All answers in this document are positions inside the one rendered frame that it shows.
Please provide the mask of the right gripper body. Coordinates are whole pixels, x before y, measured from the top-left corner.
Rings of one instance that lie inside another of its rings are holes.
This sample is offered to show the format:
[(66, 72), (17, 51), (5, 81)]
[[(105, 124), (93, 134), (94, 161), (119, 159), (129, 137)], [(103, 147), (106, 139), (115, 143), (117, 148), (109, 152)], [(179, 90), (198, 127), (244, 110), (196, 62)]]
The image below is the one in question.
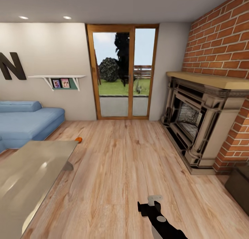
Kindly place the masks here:
[(141, 204), (141, 215), (143, 217), (150, 218), (150, 214), (151, 214), (152, 211), (156, 210), (158, 212), (161, 212), (160, 203), (155, 202), (154, 204), (155, 204), (155, 206), (149, 206), (147, 203)]

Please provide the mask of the pumpkin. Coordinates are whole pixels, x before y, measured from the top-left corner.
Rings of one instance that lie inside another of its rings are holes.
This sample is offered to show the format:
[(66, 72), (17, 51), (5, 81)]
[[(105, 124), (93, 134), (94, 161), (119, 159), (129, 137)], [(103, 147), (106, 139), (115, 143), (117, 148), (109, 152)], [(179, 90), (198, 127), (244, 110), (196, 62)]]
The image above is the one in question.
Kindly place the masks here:
[(75, 141), (79, 141), (79, 143), (80, 143), (80, 142), (82, 142), (82, 138), (78, 137), (78, 138), (75, 139)]

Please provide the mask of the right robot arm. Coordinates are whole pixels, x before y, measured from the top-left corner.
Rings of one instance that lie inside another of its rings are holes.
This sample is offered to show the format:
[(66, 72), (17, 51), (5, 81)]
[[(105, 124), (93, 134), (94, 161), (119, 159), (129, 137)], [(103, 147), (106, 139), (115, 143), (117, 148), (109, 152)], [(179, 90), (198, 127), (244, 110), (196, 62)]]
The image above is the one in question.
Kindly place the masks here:
[(154, 239), (188, 239), (181, 230), (177, 230), (169, 224), (167, 219), (161, 214), (160, 203), (162, 195), (150, 195), (147, 197), (148, 203), (138, 202), (138, 211), (143, 217), (148, 217), (152, 223), (151, 230)]

